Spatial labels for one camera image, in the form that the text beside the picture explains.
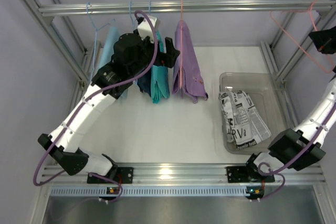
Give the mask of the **pink hanger with purple trousers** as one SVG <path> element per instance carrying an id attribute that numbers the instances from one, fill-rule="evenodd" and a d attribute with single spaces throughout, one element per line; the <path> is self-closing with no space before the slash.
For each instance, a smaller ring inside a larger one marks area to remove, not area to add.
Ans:
<path id="1" fill-rule="evenodd" d="M 183 93 L 182 93 L 182 84 L 183 84 L 183 0 L 181 0 L 181 9 L 180 9 L 180 46 L 181 46 L 181 50 L 180 50 L 180 69 L 179 69 L 179 74 L 180 74 L 180 81 L 179 81 L 179 88 L 180 88 L 180 92 L 181 92 L 181 97 L 183 97 Z"/>

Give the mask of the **purple trousers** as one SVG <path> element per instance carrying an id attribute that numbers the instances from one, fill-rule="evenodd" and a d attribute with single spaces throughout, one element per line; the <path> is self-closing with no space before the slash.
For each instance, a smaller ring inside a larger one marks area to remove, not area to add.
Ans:
<path id="1" fill-rule="evenodd" d="M 183 24 L 183 84 L 182 93 L 190 97 L 193 103 L 198 102 L 198 98 L 208 99 L 208 94 L 205 90 L 204 80 L 201 76 L 200 67 L 194 50 L 194 46 L 191 40 L 191 34 L 185 21 Z M 180 21 L 177 24 L 175 30 L 175 48 L 181 50 L 180 46 Z M 173 68 L 173 82 L 172 82 L 172 94 L 180 94 L 179 81 L 180 81 L 180 58 L 179 55 L 175 66 Z"/>

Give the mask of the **newspaper print trousers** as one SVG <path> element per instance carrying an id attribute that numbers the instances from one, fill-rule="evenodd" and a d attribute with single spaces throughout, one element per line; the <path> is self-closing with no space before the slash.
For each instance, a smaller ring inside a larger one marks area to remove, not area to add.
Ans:
<path id="1" fill-rule="evenodd" d="M 227 139 L 237 150 L 255 146 L 271 137 L 271 131 L 245 91 L 220 92 Z"/>

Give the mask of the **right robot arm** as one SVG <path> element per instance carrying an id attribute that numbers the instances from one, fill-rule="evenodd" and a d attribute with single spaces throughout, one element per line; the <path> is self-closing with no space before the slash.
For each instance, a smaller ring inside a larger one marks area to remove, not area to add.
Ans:
<path id="1" fill-rule="evenodd" d="M 298 126 L 280 132 L 267 153 L 253 154 L 246 168 L 259 176 L 273 176 L 285 169 L 300 171 L 325 156 L 321 149 L 335 123 L 335 77 L 313 111 Z"/>

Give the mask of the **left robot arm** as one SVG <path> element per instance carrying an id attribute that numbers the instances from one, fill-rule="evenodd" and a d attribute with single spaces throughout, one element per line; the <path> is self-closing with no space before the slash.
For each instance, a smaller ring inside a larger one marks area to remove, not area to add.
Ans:
<path id="1" fill-rule="evenodd" d="M 113 45 L 111 60 L 102 66 L 92 79 L 87 92 L 59 127 L 42 134 L 38 143 L 70 176 L 80 171 L 100 176 L 115 174 L 116 163 L 105 154 L 91 154 L 79 145 L 100 114 L 118 100 L 150 62 L 156 66 L 172 68 L 180 52 L 174 48 L 172 38 L 165 38 L 165 52 L 159 43 L 149 37 L 142 39 L 136 31 L 123 34 Z"/>

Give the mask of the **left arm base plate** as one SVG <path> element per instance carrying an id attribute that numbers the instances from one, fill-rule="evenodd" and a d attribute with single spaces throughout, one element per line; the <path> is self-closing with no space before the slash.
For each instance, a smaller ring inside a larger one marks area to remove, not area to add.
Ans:
<path id="1" fill-rule="evenodd" d="M 133 183 L 133 167 L 112 168 L 105 176 L 88 175 L 87 184 L 112 184 L 112 181 L 118 184 Z"/>

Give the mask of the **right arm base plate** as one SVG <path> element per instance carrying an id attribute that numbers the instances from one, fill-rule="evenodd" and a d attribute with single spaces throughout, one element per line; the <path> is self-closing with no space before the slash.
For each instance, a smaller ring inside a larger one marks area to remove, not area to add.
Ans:
<path id="1" fill-rule="evenodd" d="M 246 166 L 226 167 L 227 179 L 229 183 L 274 183 L 274 176 L 262 176 L 254 168 Z"/>

